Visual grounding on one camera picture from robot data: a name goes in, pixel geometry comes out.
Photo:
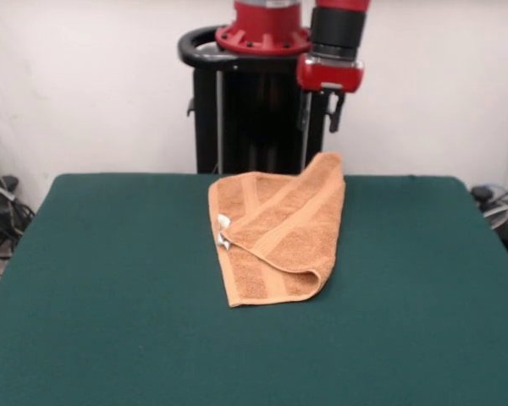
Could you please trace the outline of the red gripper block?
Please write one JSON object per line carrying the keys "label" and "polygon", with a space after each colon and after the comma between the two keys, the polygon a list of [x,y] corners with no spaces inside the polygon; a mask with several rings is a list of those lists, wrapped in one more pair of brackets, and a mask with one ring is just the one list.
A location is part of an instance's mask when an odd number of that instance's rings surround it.
{"label": "red gripper block", "polygon": [[[298,85],[304,91],[330,90],[336,97],[333,110],[328,110],[329,132],[336,133],[345,105],[345,92],[356,92],[363,79],[364,68],[359,61],[321,58],[311,53],[299,56],[296,68]],[[307,129],[310,120],[311,94],[301,93],[298,128]]]}

